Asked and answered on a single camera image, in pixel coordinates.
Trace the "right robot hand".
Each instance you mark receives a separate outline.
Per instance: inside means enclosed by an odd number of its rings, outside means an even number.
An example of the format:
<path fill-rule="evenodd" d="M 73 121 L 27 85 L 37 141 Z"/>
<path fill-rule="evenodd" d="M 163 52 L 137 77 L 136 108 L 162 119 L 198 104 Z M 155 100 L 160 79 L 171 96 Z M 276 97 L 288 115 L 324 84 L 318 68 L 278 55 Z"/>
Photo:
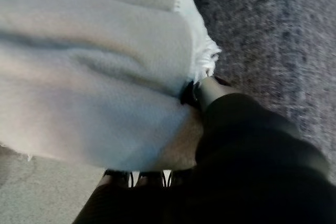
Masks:
<path fill-rule="evenodd" d="M 329 163 L 285 117 L 219 78 L 181 97 L 203 112 L 193 168 L 107 170 L 75 223 L 335 223 Z"/>

